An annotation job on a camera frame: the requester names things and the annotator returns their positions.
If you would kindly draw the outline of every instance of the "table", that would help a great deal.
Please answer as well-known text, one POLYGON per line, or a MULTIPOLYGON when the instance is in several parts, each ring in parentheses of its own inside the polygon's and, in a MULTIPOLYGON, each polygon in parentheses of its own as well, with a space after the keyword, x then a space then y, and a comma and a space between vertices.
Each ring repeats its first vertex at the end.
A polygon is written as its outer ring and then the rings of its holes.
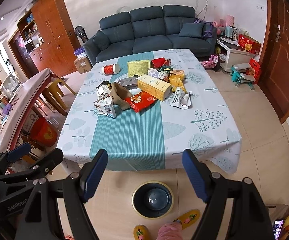
POLYGON ((191 148, 199 160, 210 160, 228 173, 238 166, 241 135, 226 102, 201 63, 189 49, 146 52, 99 62, 86 76, 68 113, 57 148, 64 158, 86 163, 100 148, 107 150, 107 169, 141 171, 182 168, 182 152, 191 148), (128 74, 127 62, 170 58, 172 67, 184 69, 184 86, 191 91, 191 107, 170 106, 172 95, 135 113, 115 106, 115 119, 98 115, 93 102, 96 87, 128 74), (120 72, 103 75, 101 67, 118 63, 120 72))
POLYGON ((220 66, 226 72, 232 72, 232 65, 249 62, 251 56, 254 55, 246 51, 243 47, 225 41, 217 40, 217 44, 227 51, 226 62, 220 63, 220 66))
POLYGON ((49 68, 46 68, 22 84, 12 102, 18 101, 12 107, 0 134, 0 152, 13 150, 16 147, 21 128, 31 108, 52 77, 58 78, 49 68))

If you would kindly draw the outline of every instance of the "dark gray sofa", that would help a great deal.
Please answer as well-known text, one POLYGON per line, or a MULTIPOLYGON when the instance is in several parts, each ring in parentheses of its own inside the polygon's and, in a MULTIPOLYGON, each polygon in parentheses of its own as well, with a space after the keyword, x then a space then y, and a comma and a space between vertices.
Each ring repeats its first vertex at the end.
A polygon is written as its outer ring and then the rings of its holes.
POLYGON ((194 8, 182 5, 150 6, 114 14, 99 22, 101 31, 110 40, 109 47, 100 51, 93 37, 83 47, 92 65, 162 49, 190 49, 196 57, 210 56, 216 43, 216 28, 212 30, 212 38, 206 40, 178 36, 183 24, 194 23, 194 19, 194 8))

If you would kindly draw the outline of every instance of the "yellow plastic stool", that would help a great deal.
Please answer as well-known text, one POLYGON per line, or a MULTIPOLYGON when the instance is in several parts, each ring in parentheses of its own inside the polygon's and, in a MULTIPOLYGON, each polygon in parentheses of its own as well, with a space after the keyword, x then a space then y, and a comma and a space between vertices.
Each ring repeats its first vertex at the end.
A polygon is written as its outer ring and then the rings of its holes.
POLYGON ((67 89, 69 89, 69 91, 71 93, 73 93, 74 95, 76 95, 77 93, 74 92, 61 78, 56 79, 54 82, 52 82, 49 86, 46 87, 46 90, 55 98, 55 100, 58 102, 58 104, 64 109, 67 109, 67 106, 65 105, 65 103, 62 101, 60 96, 64 96, 63 92, 61 91, 61 89, 58 87, 58 84, 62 83, 64 84, 67 89))

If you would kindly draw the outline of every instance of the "yellow slipper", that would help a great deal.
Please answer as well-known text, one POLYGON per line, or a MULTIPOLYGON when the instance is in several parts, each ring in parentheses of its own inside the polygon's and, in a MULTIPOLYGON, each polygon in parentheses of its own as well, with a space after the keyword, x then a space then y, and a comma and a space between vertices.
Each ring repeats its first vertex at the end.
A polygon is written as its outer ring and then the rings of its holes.
POLYGON ((149 230, 144 225, 137 225, 133 229, 135 240, 150 240, 149 230))
POLYGON ((183 214, 182 216, 178 217, 176 220, 180 220, 182 224, 182 230, 186 229, 187 227, 194 224, 198 221, 200 217, 200 210, 199 209, 192 209, 187 213, 183 214))

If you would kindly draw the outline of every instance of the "blue gripper pad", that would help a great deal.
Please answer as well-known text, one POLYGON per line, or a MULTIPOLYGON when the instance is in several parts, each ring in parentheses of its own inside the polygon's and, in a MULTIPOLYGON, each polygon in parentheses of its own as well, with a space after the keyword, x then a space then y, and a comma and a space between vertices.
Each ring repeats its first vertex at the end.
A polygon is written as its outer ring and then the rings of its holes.
POLYGON ((197 160, 190 149, 183 151, 182 165, 190 179, 197 197, 201 198, 204 203, 207 203, 210 197, 207 192, 211 184, 211 180, 209 178, 209 174, 211 174, 210 170, 205 164, 200 163, 197 160))
POLYGON ((11 150, 8 153, 7 161, 10 163, 14 163, 17 160, 19 160, 21 157, 30 153, 30 151, 31 151, 31 145, 30 145, 30 143, 26 142, 26 143, 18 146, 16 149, 11 150))
POLYGON ((90 164, 91 167, 91 172, 84 180, 83 199, 85 202, 94 196, 102 175, 107 167, 107 163, 108 153, 106 150, 100 149, 92 162, 85 164, 90 164))

